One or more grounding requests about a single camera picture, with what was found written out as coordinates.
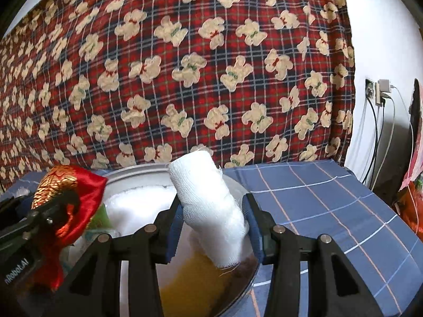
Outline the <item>yellow sponge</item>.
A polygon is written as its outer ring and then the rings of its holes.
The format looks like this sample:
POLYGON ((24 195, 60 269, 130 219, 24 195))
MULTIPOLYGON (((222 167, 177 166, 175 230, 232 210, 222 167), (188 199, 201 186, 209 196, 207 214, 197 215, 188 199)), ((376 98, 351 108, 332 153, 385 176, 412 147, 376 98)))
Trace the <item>yellow sponge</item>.
POLYGON ((230 286, 233 273, 214 266, 204 254, 195 253, 178 270, 170 284, 160 289, 165 316, 210 316, 230 286))

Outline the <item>red gold satin pouch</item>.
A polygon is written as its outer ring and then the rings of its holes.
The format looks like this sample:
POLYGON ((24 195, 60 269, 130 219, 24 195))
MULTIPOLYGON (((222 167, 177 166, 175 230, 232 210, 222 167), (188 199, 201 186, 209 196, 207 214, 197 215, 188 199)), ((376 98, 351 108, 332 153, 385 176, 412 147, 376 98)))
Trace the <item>red gold satin pouch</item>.
POLYGON ((76 165, 56 165, 42 178, 31 204, 38 208, 58 198, 64 203, 64 220, 51 231, 42 233, 36 244, 42 264, 34 275, 35 282, 58 289, 64 274, 59 255, 85 231, 103 199, 108 179, 76 165))

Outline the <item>wall power socket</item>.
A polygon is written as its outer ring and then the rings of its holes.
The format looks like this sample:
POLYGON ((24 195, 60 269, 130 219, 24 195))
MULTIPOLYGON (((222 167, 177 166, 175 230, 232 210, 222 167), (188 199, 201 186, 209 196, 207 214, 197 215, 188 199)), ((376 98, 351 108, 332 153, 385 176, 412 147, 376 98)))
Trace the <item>wall power socket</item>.
POLYGON ((366 98, 373 100, 376 94, 375 91, 375 83, 371 81, 370 79, 365 80, 365 93, 366 98))

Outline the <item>white gauze roll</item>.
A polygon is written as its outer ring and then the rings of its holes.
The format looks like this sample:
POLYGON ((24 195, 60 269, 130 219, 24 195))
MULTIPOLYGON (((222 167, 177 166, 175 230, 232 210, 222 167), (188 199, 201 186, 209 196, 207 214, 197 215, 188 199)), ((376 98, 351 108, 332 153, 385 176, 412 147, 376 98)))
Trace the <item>white gauze roll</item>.
POLYGON ((249 224, 230 193, 222 171, 205 150, 174 160, 168 173, 183 207, 183 220, 218 268, 242 262, 252 253, 249 224))

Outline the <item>green tissue packet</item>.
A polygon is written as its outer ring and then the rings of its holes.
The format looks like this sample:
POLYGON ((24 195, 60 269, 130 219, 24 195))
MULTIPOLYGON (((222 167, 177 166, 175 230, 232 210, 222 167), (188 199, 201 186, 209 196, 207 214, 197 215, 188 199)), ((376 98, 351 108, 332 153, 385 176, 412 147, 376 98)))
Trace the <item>green tissue packet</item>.
POLYGON ((108 229, 111 228, 111 222, 108 218, 107 210, 104 204, 101 204, 96 213, 91 218, 87 230, 108 229))

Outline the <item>white charger plug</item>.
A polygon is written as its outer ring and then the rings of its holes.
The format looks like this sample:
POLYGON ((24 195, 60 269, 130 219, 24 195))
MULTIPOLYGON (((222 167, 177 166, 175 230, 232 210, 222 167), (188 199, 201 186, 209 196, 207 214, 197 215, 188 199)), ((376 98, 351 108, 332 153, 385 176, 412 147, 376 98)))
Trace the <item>white charger plug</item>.
POLYGON ((384 100, 390 97, 392 92, 391 84, 389 80, 380 79, 375 83, 375 102, 377 106, 382 106, 384 100))

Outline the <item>blue plaid tablecloth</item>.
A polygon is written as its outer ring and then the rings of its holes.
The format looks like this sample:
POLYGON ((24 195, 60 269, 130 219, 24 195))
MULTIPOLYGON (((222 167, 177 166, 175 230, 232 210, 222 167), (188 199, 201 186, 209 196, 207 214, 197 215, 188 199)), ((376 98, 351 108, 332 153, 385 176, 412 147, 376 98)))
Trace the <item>blue plaid tablecloth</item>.
MULTIPOLYGON (((109 212, 106 227, 121 235, 151 223, 167 209, 175 190, 165 165, 89 171, 56 166, 55 178, 74 178, 106 193, 138 189, 109 212)), ((225 169, 233 196, 252 193, 263 210, 307 237, 332 236, 359 272, 385 316, 422 315, 422 241, 409 226, 356 177, 332 160, 249 165, 225 169)))

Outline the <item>red plaid bear blanket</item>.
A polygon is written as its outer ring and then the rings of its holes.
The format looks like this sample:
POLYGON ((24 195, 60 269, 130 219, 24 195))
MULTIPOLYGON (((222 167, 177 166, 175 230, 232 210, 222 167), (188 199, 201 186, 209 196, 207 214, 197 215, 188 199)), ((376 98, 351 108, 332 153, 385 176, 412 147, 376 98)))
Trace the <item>red plaid bear blanket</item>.
POLYGON ((354 73, 346 0, 41 0, 1 40, 1 184, 196 150, 343 164, 354 73))

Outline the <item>round metal tin container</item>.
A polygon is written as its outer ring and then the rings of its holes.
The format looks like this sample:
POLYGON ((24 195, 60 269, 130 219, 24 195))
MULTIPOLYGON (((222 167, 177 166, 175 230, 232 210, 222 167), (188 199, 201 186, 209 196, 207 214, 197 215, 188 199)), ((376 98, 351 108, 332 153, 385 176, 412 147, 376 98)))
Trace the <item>round metal tin container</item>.
MULTIPOLYGON (((81 258, 90 244, 102 233, 112 237, 132 235, 152 223, 158 213, 170 208, 176 196, 164 165, 139 165, 105 174, 108 179, 101 204, 107 210, 112 227, 87 230, 60 255, 66 273, 81 258)), ((195 232, 183 225, 175 256, 167 265, 157 266, 159 290, 173 281, 180 267, 195 253, 204 254, 195 232)), ((252 281, 259 265, 253 254, 230 268, 232 281, 210 316, 236 316, 249 305, 252 281)))

